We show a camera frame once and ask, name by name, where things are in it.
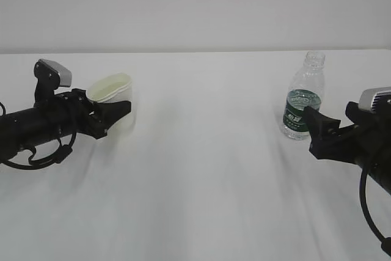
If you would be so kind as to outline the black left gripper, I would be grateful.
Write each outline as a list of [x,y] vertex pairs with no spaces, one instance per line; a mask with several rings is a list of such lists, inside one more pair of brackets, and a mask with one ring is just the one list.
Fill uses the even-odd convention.
[[110,127],[131,113],[130,101],[93,104],[82,89],[75,88],[54,97],[70,116],[71,130],[94,139],[106,137]]

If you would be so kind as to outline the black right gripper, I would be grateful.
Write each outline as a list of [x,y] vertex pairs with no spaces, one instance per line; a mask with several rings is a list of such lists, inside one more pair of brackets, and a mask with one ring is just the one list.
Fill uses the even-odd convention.
[[303,119],[311,138],[309,151],[316,159],[362,166],[390,146],[390,125],[366,125],[367,113],[353,101],[346,105],[345,115],[355,125],[341,128],[341,120],[310,106],[304,108]]

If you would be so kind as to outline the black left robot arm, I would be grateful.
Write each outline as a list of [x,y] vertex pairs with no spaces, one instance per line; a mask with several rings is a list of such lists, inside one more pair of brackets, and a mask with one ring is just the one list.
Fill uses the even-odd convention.
[[53,95],[32,108],[1,117],[1,161],[64,136],[84,134],[101,139],[130,113],[130,101],[91,102],[82,89]]

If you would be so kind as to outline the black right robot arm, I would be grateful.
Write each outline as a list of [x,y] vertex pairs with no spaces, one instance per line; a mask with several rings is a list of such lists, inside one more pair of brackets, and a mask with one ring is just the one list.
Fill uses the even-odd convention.
[[318,160],[370,165],[369,176],[390,192],[390,118],[365,112],[349,102],[345,115],[351,125],[340,127],[340,120],[327,117],[309,106],[303,119],[311,137],[309,152]]

